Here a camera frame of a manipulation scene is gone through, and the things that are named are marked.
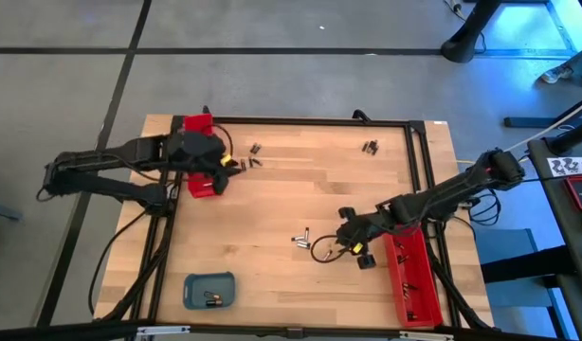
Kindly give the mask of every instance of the wooden tabletop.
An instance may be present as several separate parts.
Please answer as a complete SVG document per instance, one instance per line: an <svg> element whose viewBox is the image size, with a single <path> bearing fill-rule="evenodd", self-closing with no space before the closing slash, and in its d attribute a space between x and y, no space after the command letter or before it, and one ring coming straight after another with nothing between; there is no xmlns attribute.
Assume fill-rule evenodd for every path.
<svg viewBox="0 0 582 341"><path fill-rule="evenodd" d="M166 134L172 116L149 115L142 135ZM437 182L457 174L455 154L445 122L427 122L432 167ZM226 124L234 158L246 158L254 142L262 144L263 166L230 179L224 195L179 197L157 320L251 326L336 328L401 327L391 292L381 239L370 243L377 266L359 270L355 258L320 264L295 246L292 236L310 227L311 240L335 234L342 223L337 209L358 213L401 193L412 192L402 129L373 127ZM376 155L362 153L377 139ZM423 188L425 176L419 150ZM147 180L131 175L131 181ZM141 212L125 203L118 228ZM114 242L106 265L96 317L110 312L136 279L150 218L144 217ZM470 306L493 325L472 232L451 221L446 242L454 281ZM222 310L190 311L182 303L189 274L229 271L236 277L236 299ZM147 315L151 283L141 316ZM444 321L446 296L438 286Z"/></svg>

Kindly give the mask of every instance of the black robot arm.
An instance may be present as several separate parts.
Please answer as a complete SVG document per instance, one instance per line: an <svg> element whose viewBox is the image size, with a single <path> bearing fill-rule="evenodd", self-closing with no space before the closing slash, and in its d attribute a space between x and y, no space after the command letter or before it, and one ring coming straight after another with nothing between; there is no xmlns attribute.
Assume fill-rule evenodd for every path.
<svg viewBox="0 0 582 341"><path fill-rule="evenodd" d="M217 135L195 132L135 138L104 151L60 153L45 166L43 190L51 196L86 191L120 201L135 200L149 212L159 211L167 203L165 186L108 179L98 176L97 171L128 168L139 172L169 169L203 173L212 178L214 191L221 194L229 176L240 172L229 164L222 165L225 153L226 146Z"/></svg>
<svg viewBox="0 0 582 341"><path fill-rule="evenodd" d="M422 192L401 194L379 203L374 213L357 215L351 207L341 208L339 214L347 222L337 230L336 242L360 256L361 268L373 267L367 245L374 238L384 233L408 233L424 220L446 221L458 204L474 194L488 188L508 190L518 185L524 175L511 153L499 149L485 152L465 172Z"/></svg>

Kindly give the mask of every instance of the blue tray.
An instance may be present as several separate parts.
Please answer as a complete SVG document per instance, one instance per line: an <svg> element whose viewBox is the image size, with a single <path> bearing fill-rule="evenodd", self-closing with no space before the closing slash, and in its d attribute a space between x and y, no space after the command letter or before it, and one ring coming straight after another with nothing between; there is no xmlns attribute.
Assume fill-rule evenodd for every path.
<svg viewBox="0 0 582 341"><path fill-rule="evenodd" d="M217 308L208 308L205 292L212 292L221 296L222 305ZM184 306L188 310L206 310L226 308L234 302L236 284L234 275L230 272L220 274L189 274L184 280Z"/></svg>

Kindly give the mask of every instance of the white label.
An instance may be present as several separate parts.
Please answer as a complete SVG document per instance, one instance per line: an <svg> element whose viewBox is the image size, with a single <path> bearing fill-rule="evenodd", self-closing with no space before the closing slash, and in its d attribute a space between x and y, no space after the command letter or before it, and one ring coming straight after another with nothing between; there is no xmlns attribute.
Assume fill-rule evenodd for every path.
<svg viewBox="0 0 582 341"><path fill-rule="evenodd" d="M582 157L549 157L553 176L582 174Z"/></svg>

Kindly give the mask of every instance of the red tray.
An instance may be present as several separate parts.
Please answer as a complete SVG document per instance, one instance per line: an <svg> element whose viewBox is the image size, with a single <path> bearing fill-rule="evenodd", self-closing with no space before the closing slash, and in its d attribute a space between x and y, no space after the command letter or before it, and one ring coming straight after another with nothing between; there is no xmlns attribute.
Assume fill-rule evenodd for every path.
<svg viewBox="0 0 582 341"><path fill-rule="evenodd" d="M212 135L213 116L201 114L184 117L184 129L187 132L199 132L204 135ZM200 173L188 173L188 190L194 198L204 198L215 195L212 179Z"/></svg>
<svg viewBox="0 0 582 341"><path fill-rule="evenodd" d="M392 283L396 314L404 327L434 327L443 323L441 306L432 281L424 235L417 231L411 236L384 235L386 257ZM398 257L409 256L398 263ZM417 288L409 289L409 298L403 294L403 283ZM415 316L408 318L408 312Z"/></svg>

